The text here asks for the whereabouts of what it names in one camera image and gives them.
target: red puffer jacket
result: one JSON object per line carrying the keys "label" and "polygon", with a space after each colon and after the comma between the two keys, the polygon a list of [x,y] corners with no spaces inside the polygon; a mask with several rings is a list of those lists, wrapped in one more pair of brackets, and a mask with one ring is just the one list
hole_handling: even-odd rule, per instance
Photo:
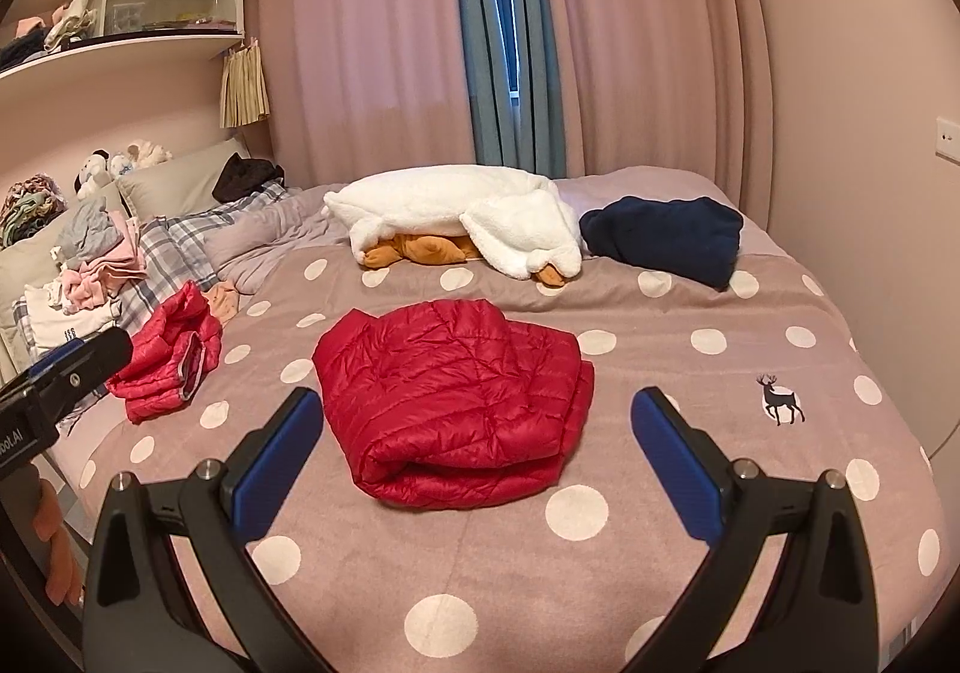
{"label": "red puffer jacket", "polygon": [[222,332],[190,280],[133,335],[131,363],[107,381],[107,390],[127,400],[133,423],[184,407],[220,363]]}
{"label": "red puffer jacket", "polygon": [[483,299],[350,311],[313,363],[354,483],[419,508],[497,505],[555,484],[593,398],[573,335],[509,322]]}

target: metal screw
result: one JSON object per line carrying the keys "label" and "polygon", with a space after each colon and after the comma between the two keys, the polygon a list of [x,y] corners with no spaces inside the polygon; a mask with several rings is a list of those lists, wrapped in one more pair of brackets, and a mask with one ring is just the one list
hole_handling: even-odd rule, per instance
{"label": "metal screw", "polygon": [[126,489],[130,489],[131,483],[133,483],[133,473],[124,470],[114,475],[113,480],[110,481],[110,486],[113,486],[115,491],[126,491]]}
{"label": "metal screw", "polygon": [[830,489],[843,489],[844,486],[847,486],[847,480],[839,470],[827,470],[824,474],[824,480],[827,481],[827,486]]}
{"label": "metal screw", "polygon": [[736,472],[740,478],[748,481],[760,475],[760,468],[757,467],[757,463],[752,459],[736,460],[736,462],[733,463],[733,471]]}
{"label": "metal screw", "polygon": [[222,462],[218,462],[215,459],[205,459],[203,462],[200,462],[197,465],[197,476],[203,478],[205,481],[209,481],[211,478],[216,478],[220,474],[220,468],[223,466]]}

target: light switch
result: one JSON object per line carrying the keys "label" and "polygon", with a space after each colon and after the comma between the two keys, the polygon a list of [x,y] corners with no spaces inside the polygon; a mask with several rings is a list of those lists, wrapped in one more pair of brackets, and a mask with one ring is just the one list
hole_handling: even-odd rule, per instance
{"label": "light switch", "polygon": [[960,164],[960,125],[946,118],[937,119],[937,152]]}

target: dark blue cloth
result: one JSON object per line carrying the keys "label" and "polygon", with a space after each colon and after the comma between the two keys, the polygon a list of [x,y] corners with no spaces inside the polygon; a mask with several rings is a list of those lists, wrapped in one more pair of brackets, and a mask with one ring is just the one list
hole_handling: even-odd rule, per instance
{"label": "dark blue cloth", "polygon": [[743,216],[701,197],[652,202],[624,197],[580,219],[594,256],[688,277],[717,291],[730,284],[740,250]]}

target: hand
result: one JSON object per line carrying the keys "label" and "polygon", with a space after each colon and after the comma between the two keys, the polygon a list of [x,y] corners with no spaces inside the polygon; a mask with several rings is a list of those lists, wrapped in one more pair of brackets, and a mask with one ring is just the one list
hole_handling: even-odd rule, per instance
{"label": "hand", "polygon": [[50,542],[47,597],[57,606],[64,599],[76,605],[83,591],[83,575],[70,551],[70,534],[64,527],[64,515],[56,502],[56,491],[45,478],[40,479],[40,508],[34,516],[34,531],[42,542]]}

